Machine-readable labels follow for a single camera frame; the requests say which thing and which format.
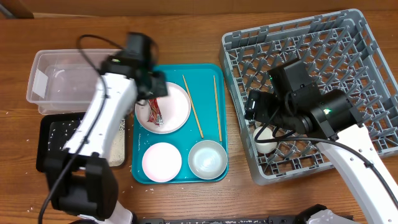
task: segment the white label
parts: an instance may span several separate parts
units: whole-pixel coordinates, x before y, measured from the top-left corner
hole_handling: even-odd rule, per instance
[[[32,91],[41,98],[45,98],[45,89],[47,88],[48,77],[39,69],[36,70],[35,80],[33,81]]]

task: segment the gray basket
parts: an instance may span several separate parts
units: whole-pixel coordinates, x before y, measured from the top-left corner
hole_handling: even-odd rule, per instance
[[[220,63],[255,183],[271,184],[333,167],[310,142],[281,142],[271,155],[257,152],[252,134],[259,123],[244,119],[249,91],[273,92],[267,71],[297,57],[322,93],[340,89],[350,96],[380,156],[398,153],[398,85],[359,10],[230,32],[222,41]]]

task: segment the blue tray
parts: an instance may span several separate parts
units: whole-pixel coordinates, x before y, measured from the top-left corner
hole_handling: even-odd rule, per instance
[[[132,175],[142,184],[158,184],[151,181],[142,170],[142,157],[145,151],[153,144],[167,142],[174,145],[181,153],[182,167],[178,175],[168,183],[215,182],[222,180],[227,172],[213,180],[203,180],[195,176],[188,166],[188,154],[196,143],[202,140],[213,140],[220,143],[228,155],[228,139],[226,132],[225,93],[223,72],[213,64],[185,64],[159,65],[156,70],[166,74],[166,80],[181,86],[185,91],[182,75],[185,76],[193,103],[198,115],[204,139],[200,137],[199,129],[193,111],[188,121],[177,131],[170,134],[154,134],[143,128],[134,116],[134,137],[132,142]],[[214,93],[213,77],[216,77],[218,106],[220,109],[221,135],[218,137],[217,112]]]

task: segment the pink plate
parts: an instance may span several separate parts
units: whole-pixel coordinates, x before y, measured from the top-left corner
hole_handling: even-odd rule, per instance
[[[157,99],[160,112],[162,113],[163,125],[157,126],[149,119],[149,105],[136,105],[135,111],[138,122],[146,130],[156,134],[168,134],[181,128],[191,113],[191,102],[187,92],[179,85],[167,83],[169,95]]]
[[[148,148],[142,158],[145,175],[154,182],[167,182],[180,172],[181,154],[173,145],[160,142]]]

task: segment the wooden chopstick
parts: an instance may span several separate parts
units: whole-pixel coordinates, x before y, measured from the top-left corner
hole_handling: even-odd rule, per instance
[[[223,141],[221,137],[221,125],[220,125],[220,112],[218,111],[218,96],[217,96],[217,84],[216,84],[216,77],[213,76],[214,79],[214,94],[216,95],[216,109],[217,109],[217,121],[218,121],[218,135],[220,136],[220,141]]]
[[[184,75],[182,75],[182,78],[184,79],[185,88],[187,89],[187,93],[188,93],[189,99],[191,100],[193,114],[195,115],[195,119],[197,120],[200,136],[201,136],[201,138],[203,138],[203,132],[201,131],[201,127],[200,127],[197,111],[195,110],[195,106],[193,105],[193,100],[192,100],[192,97],[191,97],[191,93],[189,92],[189,89],[188,89],[187,81],[185,81]]]

